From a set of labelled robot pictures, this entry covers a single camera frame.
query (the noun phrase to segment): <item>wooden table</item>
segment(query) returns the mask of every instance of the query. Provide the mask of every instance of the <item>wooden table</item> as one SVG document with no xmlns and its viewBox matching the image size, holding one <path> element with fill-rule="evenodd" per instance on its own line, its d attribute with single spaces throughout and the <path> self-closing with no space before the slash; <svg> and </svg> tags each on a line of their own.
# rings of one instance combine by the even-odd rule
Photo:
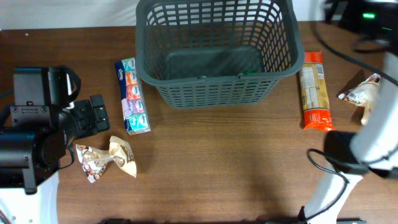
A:
<svg viewBox="0 0 398 224">
<path fill-rule="evenodd" d="M 308 24 L 301 23 L 300 30 L 305 50 L 324 50 Z M 320 31 L 332 46 L 352 54 L 349 44 L 355 35 L 323 25 Z M 78 162 L 59 172 L 60 223 L 95 223 L 105 218 L 210 222 L 294 217 L 323 175 L 305 155 L 308 148 L 322 149 L 324 133 L 302 130 L 296 75 L 282 80 L 259 104 L 199 110 L 175 110 L 153 86 L 144 85 L 152 132 L 128 136 L 114 62 L 136 55 L 135 28 L 4 30 L 0 49 L 0 92 L 12 88 L 16 66 L 68 65 L 83 82 L 78 99 L 102 94 L 111 122 L 110 131 L 75 143 L 107 149 L 109 137 L 115 135 L 133 148 L 136 179 L 114 163 L 94 184 Z M 339 130 L 358 131 L 356 107 L 336 95 L 360 68 L 323 53 L 333 122 Z M 382 67 L 382 54 L 355 57 Z M 3 98 L 0 106 L 12 101 L 13 96 Z M 67 164 L 70 158 L 61 162 Z M 368 175 L 340 217 L 395 223 L 397 186 L 392 180 Z"/>
</svg>

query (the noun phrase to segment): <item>pasta package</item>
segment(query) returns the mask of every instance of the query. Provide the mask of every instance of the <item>pasta package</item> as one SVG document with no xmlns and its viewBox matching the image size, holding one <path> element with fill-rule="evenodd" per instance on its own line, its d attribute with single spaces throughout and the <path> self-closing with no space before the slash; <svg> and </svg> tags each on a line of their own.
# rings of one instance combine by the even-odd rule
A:
<svg viewBox="0 0 398 224">
<path fill-rule="evenodd" d="M 305 53 L 304 65 L 300 71 L 300 84 L 304 110 L 304 129 L 334 130 L 321 51 Z"/>
</svg>

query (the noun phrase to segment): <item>green light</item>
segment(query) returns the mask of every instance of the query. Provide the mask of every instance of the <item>green light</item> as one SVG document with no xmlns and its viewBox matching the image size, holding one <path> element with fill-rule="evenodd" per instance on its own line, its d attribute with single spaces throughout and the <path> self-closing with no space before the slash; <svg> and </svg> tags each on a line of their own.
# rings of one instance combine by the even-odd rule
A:
<svg viewBox="0 0 398 224">
<path fill-rule="evenodd" d="M 362 16 L 363 16 L 365 19 L 374 19 L 374 18 L 376 18 L 375 13 L 364 13 Z"/>
</svg>

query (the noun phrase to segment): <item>candy wrapper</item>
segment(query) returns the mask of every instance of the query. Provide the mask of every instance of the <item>candy wrapper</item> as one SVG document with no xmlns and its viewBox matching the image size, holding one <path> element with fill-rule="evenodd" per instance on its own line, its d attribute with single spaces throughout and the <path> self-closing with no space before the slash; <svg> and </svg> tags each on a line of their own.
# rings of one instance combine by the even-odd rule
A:
<svg viewBox="0 0 398 224">
<path fill-rule="evenodd" d="M 304 110 L 304 129 L 334 130 L 331 122 L 321 51 L 305 53 L 304 65 L 300 71 L 300 84 Z"/>
<path fill-rule="evenodd" d="M 338 96 L 341 100 L 345 100 L 356 106 L 365 107 L 364 114 L 361 119 L 362 125 L 366 125 L 368 123 L 371 111 L 377 101 L 379 85 L 380 75 L 373 74 L 357 87 Z"/>
<path fill-rule="evenodd" d="M 150 131 L 141 81 L 136 72 L 136 59 L 115 63 L 122 99 L 124 127 L 130 135 Z"/>
<path fill-rule="evenodd" d="M 91 183 L 100 179 L 107 163 L 111 161 L 114 161 L 124 172 L 137 177 L 137 166 L 130 144 L 115 136 L 112 136 L 109 141 L 108 151 L 76 145 L 78 160 Z"/>
</svg>

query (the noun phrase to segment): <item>crumpled wrapper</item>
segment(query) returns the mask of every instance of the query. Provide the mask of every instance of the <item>crumpled wrapper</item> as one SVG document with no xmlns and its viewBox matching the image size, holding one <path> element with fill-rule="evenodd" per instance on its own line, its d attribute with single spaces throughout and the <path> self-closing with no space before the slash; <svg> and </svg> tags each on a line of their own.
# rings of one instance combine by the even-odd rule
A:
<svg viewBox="0 0 398 224">
<path fill-rule="evenodd" d="M 357 87 L 338 96 L 341 100 L 345 100 L 356 106 L 365 107 L 364 114 L 361 119 L 362 125 L 366 125 L 368 123 L 371 112 L 376 104 L 380 87 L 380 79 L 380 75 L 373 74 Z"/>
<path fill-rule="evenodd" d="M 107 163 L 112 161 L 124 172 L 137 177 L 137 166 L 130 144 L 116 136 L 112 136 L 109 142 L 108 151 L 76 145 L 78 160 L 87 179 L 91 183 L 96 182 L 103 175 Z"/>
</svg>

